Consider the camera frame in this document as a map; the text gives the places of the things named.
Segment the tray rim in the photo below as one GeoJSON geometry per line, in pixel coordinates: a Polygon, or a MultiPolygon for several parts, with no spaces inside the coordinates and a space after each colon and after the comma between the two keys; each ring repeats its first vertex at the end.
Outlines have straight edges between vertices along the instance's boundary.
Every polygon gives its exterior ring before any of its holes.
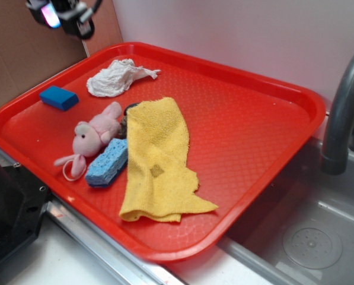
{"type": "MultiPolygon", "coordinates": [[[[8,102],[0,108],[0,127],[3,126],[5,122],[10,120],[13,115],[22,112],[27,106],[31,106],[33,103],[38,102],[40,100],[38,96],[33,96],[32,94],[40,93],[41,91],[53,85],[55,81],[58,85],[61,85],[62,83],[66,84],[72,81],[73,78],[78,77],[79,70],[82,69],[82,67],[89,65],[91,66],[92,64],[95,65],[96,62],[94,62],[94,60],[99,60],[103,62],[109,60],[112,58],[110,54],[116,51],[119,51],[121,53],[125,52],[125,54],[131,53],[148,57],[146,56],[146,51],[149,51],[150,49],[153,52],[158,52],[160,57],[157,58],[157,60],[159,61],[162,61],[163,58],[167,58],[169,61],[177,60],[178,65],[180,65],[178,67],[191,70],[191,67],[194,66],[194,68],[197,69],[196,71],[199,71],[200,74],[208,77],[218,79],[217,76],[213,76],[213,74],[210,74],[210,72],[212,70],[219,69],[221,71],[220,77],[222,79],[225,79],[225,81],[228,83],[234,83],[238,85],[238,82],[235,82],[235,80],[236,78],[241,76],[243,79],[247,80],[247,82],[243,84],[263,84],[263,86],[268,86],[271,91],[276,88],[283,88],[289,90],[292,93],[291,101],[294,101],[294,103],[302,106],[304,110],[309,114],[310,123],[306,126],[305,131],[300,133],[297,139],[292,144],[290,144],[287,149],[285,149],[285,151],[269,167],[269,169],[266,170],[263,176],[245,193],[241,200],[247,200],[252,202],[254,199],[256,199],[257,196],[262,192],[263,188],[270,182],[270,178],[267,177],[267,174],[269,174],[269,172],[273,172],[273,175],[275,175],[275,167],[282,169],[288,163],[288,161],[290,161],[290,159],[295,155],[295,153],[306,143],[310,136],[312,136],[315,130],[321,125],[326,115],[326,107],[321,97],[317,93],[307,88],[279,81],[270,77],[265,77],[263,75],[255,74],[252,72],[243,71],[241,69],[236,69],[230,66],[217,64],[211,61],[207,61],[205,59],[196,58],[194,56],[185,55],[183,53],[175,52],[161,47],[156,47],[146,43],[128,42],[109,46],[93,54],[89,58],[84,59],[81,62],[71,66],[70,68],[60,72],[54,77],[42,82],[31,90],[20,95],[16,99],[8,102]],[[305,100],[298,98],[298,96],[296,96],[297,94],[304,95],[305,100]],[[308,106],[308,108],[310,108],[310,112],[305,109],[309,104],[311,104],[310,106],[308,106]],[[261,190],[257,191],[257,195],[255,195],[254,191],[251,191],[253,188],[259,188],[261,190]]],[[[11,156],[14,160],[19,161],[25,167],[29,168],[35,175],[38,175],[39,173],[39,178],[44,180],[44,182],[48,184],[50,189],[54,189],[55,187],[59,186],[59,183],[53,181],[54,179],[52,176],[43,173],[43,171],[39,167],[37,167],[34,163],[31,163],[30,160],[19,150],[15,149],[14,147],[11,147],[9,142],[4,140],[4,138],[2,137],[0,137],[0,148],[4,152],[6,152],[7,155],[11,156]]],[[[244,208],[240,201],[238,201],[234,205],[234,207],[229,210],[229,212],[202,240],[196,242],[194,245],[188,248],[180,249],[178,251],[158,251],[144,246],[143,244],[140,244],[138,240],[135,240],[133,237],[131,237],[131,235],[129,235],[116,223],[112,223],[113,226],[110,230],[102,230],[109,234],[112,238],[116,239],[125,248],[127,248],[134,254],[140,256],[141,258],[148,259],[154,262],[170,262],[188,258],[217,243],[217,241],[225,233],[225,231],[242,214],[242,212],[245,211],[246,207],[244,208]]],[[[89,220],[91,220],[91,213],[95,211],[95,209],[86,204],[76,210],[82,215],[86,216],[86,218],[88,218],[89,220]]],[[[106,223],[103,217],[98,217],[95,219],[96,220],[93,222],[99,228],[102,228],[102,225],[106,223]]]]}

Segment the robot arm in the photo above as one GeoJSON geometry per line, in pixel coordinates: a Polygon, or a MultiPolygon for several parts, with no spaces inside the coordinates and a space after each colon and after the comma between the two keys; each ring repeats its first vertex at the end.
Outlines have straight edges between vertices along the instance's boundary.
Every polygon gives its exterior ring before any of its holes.
{"type": "Polygon", "coordinates": [[[26,6],[33,18],[51,29],[62,26],[66,34],[82,40],[94,34],[91,19],[98,10],[102,0],[97,0],[91,7],[79,0],[27,0],[26,6]]]}

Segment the pink stuffed animal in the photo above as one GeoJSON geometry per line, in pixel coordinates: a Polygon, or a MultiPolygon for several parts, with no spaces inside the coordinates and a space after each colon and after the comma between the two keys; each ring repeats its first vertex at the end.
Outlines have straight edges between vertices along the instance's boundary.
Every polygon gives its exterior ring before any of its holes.
{"type": "Polygon", "coordinates": [[[86,157],[96,155],[102,147],[117,135],[121,125],[117,118],[122,114],[122,108],[118,102],[108,105],[105,110],[92,118],[88,123],[79,122],[75,129],[75,138],[72,143],[74,154],[62,157],[54,162],[55,166],[63,165],[63,175],[68,181],[79,179],[85,172],[86,157]],[[72,162],[71,176],[68,178],[65,168],[72,162]]]}

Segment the sponge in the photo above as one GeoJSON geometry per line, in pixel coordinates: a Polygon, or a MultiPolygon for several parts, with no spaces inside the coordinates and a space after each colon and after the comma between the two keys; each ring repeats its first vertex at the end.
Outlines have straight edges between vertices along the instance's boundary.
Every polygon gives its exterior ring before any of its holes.
{"type": "Polygon", "coordinates": [[[63,111],[67,111],[79,102],[78,96],[75,93],[56,86],[51,86],[41,92],[40,98],[42,102],[63,111]]]}
{"type": "Polygon", "coordinates": [[[85,179],[91,187],[107,187],[113,183],[128,161],[127,140],[113,138],[104,153],[88,167],[85,179]]]}

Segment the white tissue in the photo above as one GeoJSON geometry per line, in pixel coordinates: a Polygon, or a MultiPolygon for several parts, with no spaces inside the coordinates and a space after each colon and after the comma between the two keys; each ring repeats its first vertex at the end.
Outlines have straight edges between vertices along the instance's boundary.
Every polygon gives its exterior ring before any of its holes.
{"type": "Polygon", "coordinates": [[[157,78],[160,70],[148,70],[142,66],[136,67],[131,59],[119,61],[115,59],[108,68],[87,80],[87,89],[97,97],[116,97],[128,90],[137,79],[151,76],[157,78]]]}

